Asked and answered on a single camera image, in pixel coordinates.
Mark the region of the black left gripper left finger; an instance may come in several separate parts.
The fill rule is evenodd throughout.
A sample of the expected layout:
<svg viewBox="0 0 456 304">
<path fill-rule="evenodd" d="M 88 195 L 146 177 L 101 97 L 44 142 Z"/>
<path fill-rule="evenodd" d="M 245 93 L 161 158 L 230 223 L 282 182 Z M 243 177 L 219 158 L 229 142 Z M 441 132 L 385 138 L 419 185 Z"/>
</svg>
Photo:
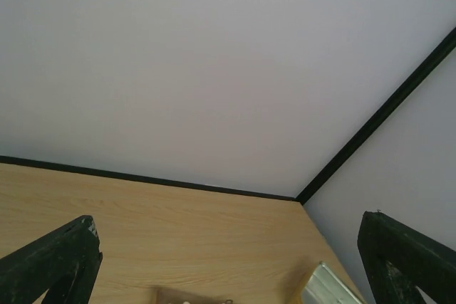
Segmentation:
<svg viewBox="0 0 456 304">
<path fill-rule="evenodd" d="M 103 260 L 83 215 L 1 258 L 1 302 L 88 303 Z"/>
</svg>

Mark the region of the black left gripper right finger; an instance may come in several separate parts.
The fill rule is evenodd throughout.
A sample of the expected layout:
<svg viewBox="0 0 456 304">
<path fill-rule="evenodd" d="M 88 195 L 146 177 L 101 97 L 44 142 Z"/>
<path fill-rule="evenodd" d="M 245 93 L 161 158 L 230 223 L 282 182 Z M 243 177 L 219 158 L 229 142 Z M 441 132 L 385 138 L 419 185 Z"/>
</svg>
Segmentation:
<svg viewBox="0 0 456 304">
<path fill-rule="evenodd" d="M 357 246 L 377 303 L 455 302 L 455 251 L 381 212 L 366 211 Z"/>
</svg>

